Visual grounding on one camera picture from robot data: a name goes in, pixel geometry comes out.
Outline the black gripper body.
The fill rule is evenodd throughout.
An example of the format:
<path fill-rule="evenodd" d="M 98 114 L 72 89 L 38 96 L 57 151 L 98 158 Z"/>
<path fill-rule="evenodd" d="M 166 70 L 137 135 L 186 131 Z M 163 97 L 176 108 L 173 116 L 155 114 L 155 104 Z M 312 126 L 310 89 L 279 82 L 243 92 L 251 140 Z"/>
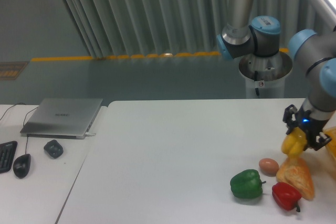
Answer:
<path fill-rule="evenodd" d="M 312 132 L 314 135 L 317 135 L 319 132 L 323 132 L 323 128 L 328 120 L 314 119 L 311 115 L 312 112 L 310 110 L 299 110 L 296 115 L 298 128 L 300 128 L 305 134 L 307 132 Z"/>

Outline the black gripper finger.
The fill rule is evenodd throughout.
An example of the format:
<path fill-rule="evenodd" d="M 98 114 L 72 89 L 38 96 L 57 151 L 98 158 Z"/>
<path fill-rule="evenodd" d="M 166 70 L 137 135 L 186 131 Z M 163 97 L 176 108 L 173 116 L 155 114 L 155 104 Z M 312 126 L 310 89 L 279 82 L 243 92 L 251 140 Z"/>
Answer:
<path fill-rule="evenodd" d="M 331 141 L 331 137 L 323 132 L 319 132 L 317 135 L 314 135 L 312 132 L 306 133 L 307 144 L 305 149 L 313 149 L 318 151 L 319 149 L 326 146 Z"/>
<path fill-rule="evenodd" d="M 282 121 L 287 127 L 286 134 L 290 134 L 298 126 L 298 121 L 296 119 L 297 113 L 298 109 L 293 104 L 285 108 Z"/>

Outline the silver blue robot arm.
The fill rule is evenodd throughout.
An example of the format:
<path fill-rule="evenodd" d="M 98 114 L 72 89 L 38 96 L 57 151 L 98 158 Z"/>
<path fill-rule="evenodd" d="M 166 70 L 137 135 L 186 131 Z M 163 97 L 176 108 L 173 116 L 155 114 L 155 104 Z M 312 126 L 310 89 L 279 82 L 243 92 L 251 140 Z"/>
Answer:
<path fill-rule="evenodd" d="M 284 54 L 279 50 L 280 22 L 271 16 L 249 19 L 252 4 L 253 0 L 229 0 L 218 50 L 225 59 L 241 59 L 240 73 L 255 83 L 255 95 L 262 84 L 287 76 L 297 62 L 312 89 L 301 107 L 285 109 L 287 133 L 281 150 L 289 157 L 309 148 L 319 150 L 331 142 L 323 128 L 335 113 L 335 33 L 302 30 L 290 39 L 289 53 Z"/>

